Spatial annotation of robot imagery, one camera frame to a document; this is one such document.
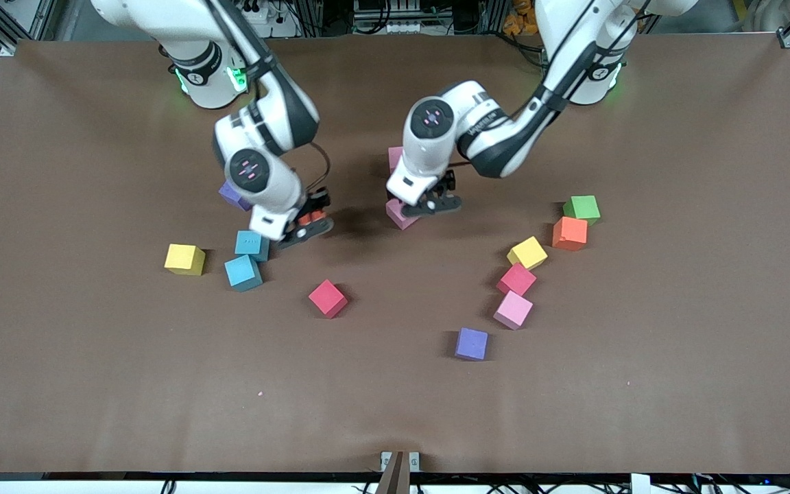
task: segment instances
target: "green cube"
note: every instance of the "green cube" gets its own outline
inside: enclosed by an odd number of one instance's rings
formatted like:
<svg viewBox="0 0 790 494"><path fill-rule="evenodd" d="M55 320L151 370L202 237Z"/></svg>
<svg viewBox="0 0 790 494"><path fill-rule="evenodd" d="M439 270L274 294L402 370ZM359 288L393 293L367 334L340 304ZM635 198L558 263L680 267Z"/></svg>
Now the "green cube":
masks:
<svg viewBox="0 0 790 494"><path fill-rule="evenodd" d="M592 195L573 195L562 205L562 213L570 218L586 220L588 225L599 221L599 206Z"/></svg>

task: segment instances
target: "wooden block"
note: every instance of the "wooden block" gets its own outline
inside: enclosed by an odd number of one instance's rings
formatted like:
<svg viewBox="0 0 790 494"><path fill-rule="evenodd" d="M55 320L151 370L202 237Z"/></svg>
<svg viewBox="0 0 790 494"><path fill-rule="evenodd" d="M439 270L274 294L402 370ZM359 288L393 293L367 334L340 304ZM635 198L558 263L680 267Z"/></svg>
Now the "wooden block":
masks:
<svg viewBox="0 0 790 494"><path fill-rule="evenodd" d="M520 329L523 322L526 321L526 316L529 315L529 310L532 309L531 301L528 301L514 292L508 292L505 295L505 300L502 300L496 313L492 316L496 321L502 323L511 329Z"/></svg>
<svg viewBox="0 0 790 494"><path fill-rule="evenodd" d="M573 195L562 205L562 213L570 218L586 220L587 226L599 221L599 206L592 195Z"/></svg>
<svg viewBox="0 0 790 494"><path fill-rule="evenodd" d="M401 213L404 203L397 199L391 199L386 203L386 215L388 215L398 228L404 229L414 224L419 218L407 218Z"/></svg>
<svg viewBox="0 0 790 494"><path fill-rule="evenodd" d="M554 240L551 245L555 249L581 250L587 244L587 228L589 226L586 220L562 216L560 221L554 225Z"/></svg>
<svg viewBox="0 0 790 494"><path fill-rule="evenodd" d="M480 362L486 356L486 341L489 335L476 329L459 329L459 337L455 342L455 356L460 359Z"/></svg>
<svg viewBox="0 0 790 494"><path fill-rule="evenodd" d="M233 253L249 256L259 263L267 262L270 256L270 238L263 237L255 231L238 231Z"/></svg>
<svg viewBox="0 0 790 494"><path fill-rule="evenodd" d="M404 147L398 146L397 148L389 148L389 173L395 172L398 167L398 160L401 159L401 153L404 152Z"/></svg>
<svg viewBox="0 0 790 494"><path fill-rule="evenodd" d="M224 199L226 203L233 207L239 207L239 209L244 211L248 211L252 208L252 203L239 195L237 191L233 190L233 187L231 187L228 182L224 182L222 187L219 189L219 194L222 195L222 199Z"/></svg>
<svg viewBox="0 0 790 494"><path fill-rule="evenodd" d="M206 253L195 245L170 244L167 260L163 267L176 274L200 276L203 274L203 263Z"/></svg>
<svg viewBox="0 0 790 494"><path fill-rule="evenodd" d="M499 279L496 288L503 294L514 292L520 296L526 294L529 287L536 282L536 275L529 272L521 263L515 263L511 269L507 270L505 276Z"/></svg>
<svg viewBox="0 0 790 494"><path fill-rule="evenodd" d="M239 256L225 263L225 272L228 273L228 283L238 292L260 287L264 282L258 263L249 256Z"/></svg>
<svg viewBox="0 0 790 494"><path fill-rule="evenodd" d="M319 307L319 310L321 310L323 315L328 319L337 316L337 313L340 312L348 302L346 300L346 295L342 294L341 291L335 287L335 284L328 279L313 290L313 293L310 294L310 300L313 301L316 307Z"/></svg>
<svg viewBox="0 0 790 494"><path fill-rule="evenodd" d="M542 249L542 244L539 244L535 237L527 238L515 245L507 254L507 260L511 261L512 265L521 263L526 269L534 269L545 259L548 259L548 253Z"/></svg>

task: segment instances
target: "light blue cube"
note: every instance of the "light blue cube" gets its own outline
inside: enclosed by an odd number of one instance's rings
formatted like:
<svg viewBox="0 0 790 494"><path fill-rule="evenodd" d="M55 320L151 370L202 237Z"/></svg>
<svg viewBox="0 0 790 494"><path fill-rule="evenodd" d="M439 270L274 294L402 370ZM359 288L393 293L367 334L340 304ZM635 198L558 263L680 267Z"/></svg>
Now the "light blue cube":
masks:
<svg viewBox="0 0 790 494"><path fill-rule="evenodd" d="M258 263L249 256L229 260L225 263L225 271L228 272L228 283L238 292L259 287L264 282L258 271Z"/></svg>
<svg viewBox="0 0 790 494"><path fill-rule="evenodd" d="M261 234L254 231L238 231L233 253L250 256L259 263L267 262L267 256L270 255L270 238L261 237Z"/></svg>

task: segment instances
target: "orange cube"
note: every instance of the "orange cube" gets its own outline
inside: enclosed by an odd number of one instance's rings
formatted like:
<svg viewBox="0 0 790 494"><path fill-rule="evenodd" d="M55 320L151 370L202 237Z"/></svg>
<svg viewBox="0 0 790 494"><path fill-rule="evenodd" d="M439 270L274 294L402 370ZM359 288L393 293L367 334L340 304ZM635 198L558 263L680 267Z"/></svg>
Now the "orange cube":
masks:
<svg viewBox="0 0 790 494"><path fill-rule="evenodd" d="M554 241L551 245L555 249L581 250L587 244L587 228L589 226L586 220L562 216L560 221L554 225Z"/></svg>

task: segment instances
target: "pink cube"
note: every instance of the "pink cube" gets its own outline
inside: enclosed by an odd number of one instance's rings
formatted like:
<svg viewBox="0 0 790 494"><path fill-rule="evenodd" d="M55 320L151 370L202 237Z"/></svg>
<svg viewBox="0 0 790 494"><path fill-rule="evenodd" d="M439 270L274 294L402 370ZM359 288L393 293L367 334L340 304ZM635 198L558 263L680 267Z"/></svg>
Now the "pink cube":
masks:
<svg viewBox="0 0 790 494"><path fill-rule="evenodd" d="M529 290L529 287L536 282L536 279L536 275L530 273L521 263L515 263L515 265L511 266L511 269L507 270L505 276L499 279L496 288L499 288L503 294L514 292L523 296Z"/></svg>
<svg viewBox="0 0 790 494"><path fill-rule="evenodd" d="M347 304L345 295L328 279L313 290L313 293L310 294L310 300L316 304L316 307L319 307L319 310L328 319L337 316L337 313Z"/></svg>
<svg viewBox="0 0 790 494"><path fill-rule="evenodd" d="M389 173L395 172L395 167L398 166L398 160L401 159L401 153L403 152L404 147L401 146L389 148Z"/></svg>
<svg viewBox="0 0 790 494"><path fill-rule="evenodd" d="M398 228L401 229L407 228L419 220L418 217L407 218L402 215L401 207L403 206L404 203L397 199L389 200L389 202L386 203L386 215L389 215L392 221L395 222L395 225L398 225Z"/></svg>
<svg viewBox="0 0 790 494"><path fill-rule="evenodd" d="M505 300L502 300L493 318L511 329L520 329L529 310L532 309L531 301L528 301L514 292L508 292Z"/></svg>

